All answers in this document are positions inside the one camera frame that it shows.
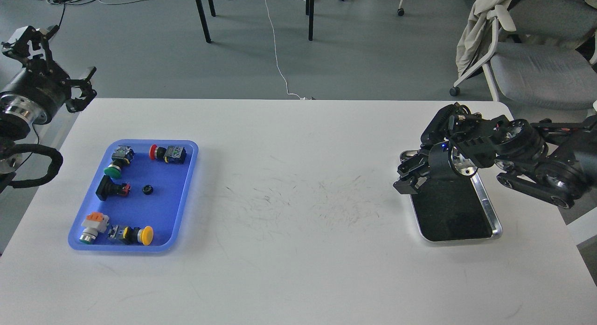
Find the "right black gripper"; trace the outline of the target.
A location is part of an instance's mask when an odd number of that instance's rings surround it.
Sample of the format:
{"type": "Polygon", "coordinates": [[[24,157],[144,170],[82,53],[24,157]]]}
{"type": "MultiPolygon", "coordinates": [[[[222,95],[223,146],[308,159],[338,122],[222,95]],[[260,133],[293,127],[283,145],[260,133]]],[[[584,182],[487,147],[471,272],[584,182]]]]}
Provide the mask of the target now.
{"type": "Polygon", "coordinates": [[[452,181],[471,178],[478,167],[448,141],[433,145],[431,150],[406,150],[400,154],[399,178],[393,187],[400,194],[420,194],[432,179],[452,181]]]}

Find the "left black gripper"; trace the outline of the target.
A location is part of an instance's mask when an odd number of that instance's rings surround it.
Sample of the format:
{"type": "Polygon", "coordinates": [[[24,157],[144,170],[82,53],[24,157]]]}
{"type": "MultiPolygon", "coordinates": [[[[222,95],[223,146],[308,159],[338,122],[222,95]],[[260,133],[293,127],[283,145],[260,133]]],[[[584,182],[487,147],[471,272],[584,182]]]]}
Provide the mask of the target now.
{"type": "Polygon", "coordinates": [[[97,96],[91,83],[95,66],[87,68],[79,79],[70,79],[53,60],[49,40],[59,29],[58,25],[47,29],[23,26],[8,41],[1,42],[2,54],[22,64],[19,73],[1,89],[1,104],[8,102],[8,96],[27,98],[42,111],[41,119],[35,119],[34,124],[51,122],[64,102],[68,112],[82,112],[97,96]],[[79,97],[70,98],[72,88],[80,90],[79,97]]]}

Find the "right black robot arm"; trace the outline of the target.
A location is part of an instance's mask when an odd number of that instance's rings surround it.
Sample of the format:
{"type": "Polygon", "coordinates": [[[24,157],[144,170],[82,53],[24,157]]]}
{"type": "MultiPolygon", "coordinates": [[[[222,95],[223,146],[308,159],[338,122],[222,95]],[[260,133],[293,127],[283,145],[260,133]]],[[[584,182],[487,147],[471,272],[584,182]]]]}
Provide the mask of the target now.
{"type": "Polygon", "coordinates": [[[483,119],[454,103],[435,114],[420,141],[397,167],[394,188],[401,194],[419,194],[427,180],[471,178],[492,166],[501,170],[501,185],[564,209],[596,187],[595,115],[580,123],[483,119]]]}

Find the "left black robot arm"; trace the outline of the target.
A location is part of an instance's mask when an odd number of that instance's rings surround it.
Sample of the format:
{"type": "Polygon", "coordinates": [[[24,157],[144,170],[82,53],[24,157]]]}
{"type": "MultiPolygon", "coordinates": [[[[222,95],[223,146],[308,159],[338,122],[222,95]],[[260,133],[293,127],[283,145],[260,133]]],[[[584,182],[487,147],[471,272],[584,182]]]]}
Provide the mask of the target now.
{"type": "Polygon", "coordinates": [[[2,43],[3,55],[22,64],[21,70],[1,90],[1,189],[38,187],[57,176],[63,162],[55,148],[41,144],[24,144],[34,125],[50,123],[62,106],[70,113],[85,110],[97,96],[91,78],[96,72],[89,67],[79,79],[72,79],[54,61],[49,41],[58,25],[47,29],[24,26],[9,41],[2,43]],[[15,180],[26,153],[49,157],[44,176],[15,180]]]}

